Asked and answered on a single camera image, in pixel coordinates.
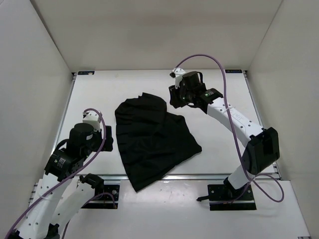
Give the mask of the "black pleated skirt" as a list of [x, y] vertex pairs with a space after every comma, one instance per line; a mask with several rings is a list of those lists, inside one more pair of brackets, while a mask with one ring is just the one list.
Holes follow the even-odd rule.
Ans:
[[166, 102], [142, 93], [115, 110], [116, 138], [126, 175], [136, 192], [202, 152], [185, 118], [167, 111]]

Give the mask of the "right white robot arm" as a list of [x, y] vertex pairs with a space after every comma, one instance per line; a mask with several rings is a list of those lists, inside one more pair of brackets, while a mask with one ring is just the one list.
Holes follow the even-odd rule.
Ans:
[[207, 89], [203, 74], [175, 68], [170, 73], [175, 84], [169, 87], [170, 104], [174, 108], [199, 108], [233, 133], [245, 150], [240, 153], [240, 166], [224, 180], [223, 193], [227, 200], [237, 199], [265, 168], [280, 157], [278, 132], [253, 123], [225, 101], [225, 94]]

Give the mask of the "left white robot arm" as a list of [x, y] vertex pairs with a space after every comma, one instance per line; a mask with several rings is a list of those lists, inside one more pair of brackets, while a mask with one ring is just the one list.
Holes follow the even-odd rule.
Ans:
[[7, 232], [7, 239], [60, 239], [72, 217], [90, 201], [103, 197], [104, 180], [89, 173], [80, 176], [76, 190], [61, 198], [73, 178], [86, 166], [85, 160], [113, 149], [112, 128], [98, 121], [77, 123], [69, 137], [51, 154], [32, 203]]

